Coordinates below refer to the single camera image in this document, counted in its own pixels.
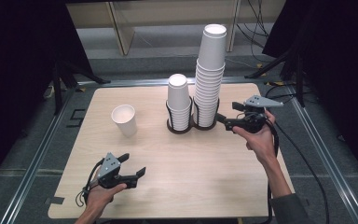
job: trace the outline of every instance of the gray floor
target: gray floor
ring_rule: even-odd
[[[272,24],[266,24],[266,29],[269,30],[271,26]],[[0,167],[0,222],[11,206],[13,197],[18,195],[19,186],[24,175],[30,171],[30,165],[35,164],[34,156],[40,154],[41,143],[46,141],[44,136],[52,128],[49,126],[50,123],[57,120],[57,126],[52,128],[55,132],[46,145],[46,151],[40,155],[42,160],[36,163],[37,173],[28,179],[30,187],[23,192],[23,201],[19,201],[19,209],[15,210],[18,213],[15,213],[11,220],[14,220],[14,223],[73,223],[74,219],[50,219],[48,203],[60,182],[79,130],[78,127],[69,127],[78,123],[78,120],[71,119],[74,111],[85,110],[76,112],[76,117],[84,117],[93,92],[100,87],[156,85],[164,83],[173,73],[183,73],[191,80],[194,76],[202,28],[203,25],[136,28],[131,50],[127,56],[119,54],[112,29],[78,30],[95,74],[112,80],[112,83],[99,86],[87,78],[76,76],[84,90],[65,90],[62,86],[62,94],[68,100],[59,118],[53,116],[53,97],[47,97],[46,102],[40,105],[38,112],[24,128],[27,135],[18,139]],[[266,42],[262,36],[257,36],[256,40],[260,44]],[[256,71],[258,63],[266,64],[259,60],[268,62],[271,59],[261,54],[261,48],[250,45],[237,29],[234,49],[227,53],[225,82],[254,82],[264,95],[271,88],[265,83],[279,81],[278,74],[282,67],[277,66],[267,72],[266,76],[258,79],[245,79],[243,76]],[[281,87],[271,91],[269,96],[287,94],[289,91],[290,89]],[[320,153],[299,116],[296,100],[283,97],[280,101],[287,101],[285,106],[273,109],[272,112],[276,115],[278,124],[293,139],[320,179],[328,201],[330,223],[358,223],[355,217],[356,214],[358,215],[356,210],[358,209],[358,162],[345,142],[337,139],[339,131],[329,115],[325,114],[323,107],[318,104],[317,97],[312,92],[305,97],[305,112],[309,114],[312,124],[322,137],[345,184],[348,184],[349,193],[353,193],[353,199],[356,200],[354,203],[345,199],[348,192],[340,190],[335,177],[331,176],[329,168],[321,160]],[[324,223],[325,209],[321,188],[294,145],[281,131],[279,133],[281,151],[296,193],[306,205],[310,217],[316,223]],[[244,219],[245,223],[263,220],[264,217]]]

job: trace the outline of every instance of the person's right hand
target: person's right hand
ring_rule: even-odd
[[[268,120],[273,124],[275,117],[266,110]],[[267,124],[258,133],[248,133],[243,128],[233,127],[232,131],[246,139],[246,147],[255,152],[257,159],[265,164],[270,160],[276,160],[274,143],[271,130]]]

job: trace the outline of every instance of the tall stack of cups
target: tall stack of cups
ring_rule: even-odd
[[[171,75],[168,81],[167,100],[171,129],[181,132],[190,128],[191,103],[187,78],[182,74]]]
[[[197,59],[194,122],[203,128],[213,125],[220,85],[225,70],[227,29],[223,25],[205,26]]]

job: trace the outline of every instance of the short stack of cups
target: short stack of cups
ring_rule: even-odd
[[[187,77],[173,74],[168,80],[167,125],[173,133],[185,133],[190,126],[192,100],[188,92]]]
[[[201,128],[213,127],[225,70],[227,29],[223,25],[205,26],[197,59],[193,121]]]

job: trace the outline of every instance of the gray sleeve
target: gray sleeve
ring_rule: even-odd
[[[296,194],[271,199],[271,205],[278,223],[314,223]]]

